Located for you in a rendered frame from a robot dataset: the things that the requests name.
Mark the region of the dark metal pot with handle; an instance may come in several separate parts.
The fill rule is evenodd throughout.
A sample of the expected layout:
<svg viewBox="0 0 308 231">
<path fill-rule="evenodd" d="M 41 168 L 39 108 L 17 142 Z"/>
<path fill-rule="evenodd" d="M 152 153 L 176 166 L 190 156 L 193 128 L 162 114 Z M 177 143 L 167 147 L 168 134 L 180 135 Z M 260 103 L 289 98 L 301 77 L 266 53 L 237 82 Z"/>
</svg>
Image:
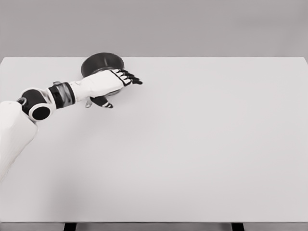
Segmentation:
<svg viewBox="0 0 308 231">
<path fill-rule="evenodd" d="M 125 64 L 123 59 L 113 53 L 101 52 L 87 58 L 81 65 L 81 74 L 84 78 L 108 69 L 124 69 Z M 93 104 L 100 107 L 113 108 L 108 102 L 107 96 L 112 96 L 119 93 L 120 90 L 113 91 L 105 96 L 89 97 L 85 107 L 90 108 Z"/>
</svg>

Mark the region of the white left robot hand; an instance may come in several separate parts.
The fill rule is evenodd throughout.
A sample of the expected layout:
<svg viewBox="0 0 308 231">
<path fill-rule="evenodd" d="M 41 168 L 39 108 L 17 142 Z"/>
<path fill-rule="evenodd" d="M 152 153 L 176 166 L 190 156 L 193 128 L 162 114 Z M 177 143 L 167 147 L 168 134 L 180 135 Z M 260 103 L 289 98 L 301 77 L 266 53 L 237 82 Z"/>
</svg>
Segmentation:
<svg viewBox="0 0 308 231">
<path fill-rule="evenodd" d="M 86 77 L 86 84 L 89 89 L 89 97 L 103 97 L 102 100 L 95 102 L 100 107 L 113 108 L 114 106 L 108 101 L 107 95 L 115 91 L 120 91 L 129 85 L 142 85 L 143 82 L 125 69 L 103 70 L 96 74 Z"/>
</svg>

